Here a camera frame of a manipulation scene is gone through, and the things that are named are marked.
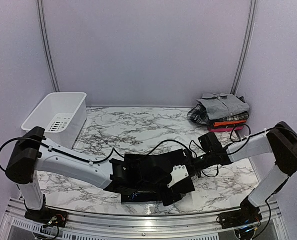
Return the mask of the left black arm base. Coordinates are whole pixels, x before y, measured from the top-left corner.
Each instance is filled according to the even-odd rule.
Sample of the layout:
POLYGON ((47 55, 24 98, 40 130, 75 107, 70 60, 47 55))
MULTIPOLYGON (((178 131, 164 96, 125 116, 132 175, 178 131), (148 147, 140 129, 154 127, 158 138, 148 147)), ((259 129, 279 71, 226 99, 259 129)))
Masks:
POLYGON ((24 217, 28 220, 41 223, 45 227, 58 226, 59 228, 64 228, 67 223, 68 213, 66 211, 44 207, 40 211, 27 209, 24 217))

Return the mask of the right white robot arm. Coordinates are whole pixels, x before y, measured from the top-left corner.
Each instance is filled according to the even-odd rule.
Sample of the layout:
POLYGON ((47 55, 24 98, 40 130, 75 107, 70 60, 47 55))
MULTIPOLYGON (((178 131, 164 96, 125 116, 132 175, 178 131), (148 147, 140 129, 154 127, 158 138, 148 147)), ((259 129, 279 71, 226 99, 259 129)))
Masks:
POLYGON ((256 160, 268 159, 258 186, 247 196, 242 209, 236 213, 236 220, 247 224, 256 215, 255 208, 277 194, 288 179, 297 172, 297 133, 284 121, 272 128, 250 134, 244 139, 223 146, 211 132, 200 137, 205 154, 192 160, 197 171, 210 167, 228 166, 249 159, 257 169, 256 160))

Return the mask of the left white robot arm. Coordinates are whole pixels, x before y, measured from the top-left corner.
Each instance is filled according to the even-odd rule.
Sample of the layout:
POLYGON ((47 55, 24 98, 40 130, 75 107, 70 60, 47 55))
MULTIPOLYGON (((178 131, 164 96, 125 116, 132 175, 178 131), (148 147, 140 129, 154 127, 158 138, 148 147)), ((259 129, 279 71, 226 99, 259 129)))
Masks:
POLYGON ((35 127, 15 140, 6 176, 18 184, 26 207, 40 222, 52 218, 37 179, 49 172, 89 183, 106 192, 120 194, 122 203, 161 202, 170 206, 195 191, 195 171, 188 149, 168 153, 112 155, 104 159, 65 148, 35 127))

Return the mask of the grey button-up shirt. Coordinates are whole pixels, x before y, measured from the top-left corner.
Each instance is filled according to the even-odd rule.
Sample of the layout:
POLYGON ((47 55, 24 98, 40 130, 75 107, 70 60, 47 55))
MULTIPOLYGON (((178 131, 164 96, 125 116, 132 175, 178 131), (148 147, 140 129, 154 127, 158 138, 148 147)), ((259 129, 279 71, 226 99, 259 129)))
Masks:
POLYGON ((250 111, 250 106, 233 94, 204 93, 196 100, 202 104, 210 120, 233 117, 250 111))

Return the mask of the black garment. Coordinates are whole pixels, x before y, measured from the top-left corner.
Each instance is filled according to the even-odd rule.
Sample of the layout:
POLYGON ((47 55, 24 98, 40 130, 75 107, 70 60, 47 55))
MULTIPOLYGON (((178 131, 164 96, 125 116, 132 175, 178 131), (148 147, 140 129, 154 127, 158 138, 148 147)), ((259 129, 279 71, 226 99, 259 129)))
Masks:
POLYGON ((122 203, 146 203, 162 202, 167 207, 181 201, 187 194, 195 191, 191 176, 186 176, 183 180, 172 187, 171 172, 180 166, 185 167, 188 173, 194 172, 189 166, 193 154, 189 150, 178 149, 168 153, 158 155, 126 154, 124 162, 126 164, 126 179, 130 183, 132 190, 130 195, 121 195, 122 203))

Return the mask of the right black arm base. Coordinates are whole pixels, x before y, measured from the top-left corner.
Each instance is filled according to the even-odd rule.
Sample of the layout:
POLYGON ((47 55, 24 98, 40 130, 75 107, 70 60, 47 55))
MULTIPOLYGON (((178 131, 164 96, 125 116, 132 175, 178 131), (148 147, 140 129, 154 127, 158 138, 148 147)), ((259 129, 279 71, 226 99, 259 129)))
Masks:
POLYGON ((223 229, 229 229, 258 223, 262 219, 260 208, 255 207, 248 198, 245 198, 240 204, 240 210, 221 213, 216 221, 223 229))

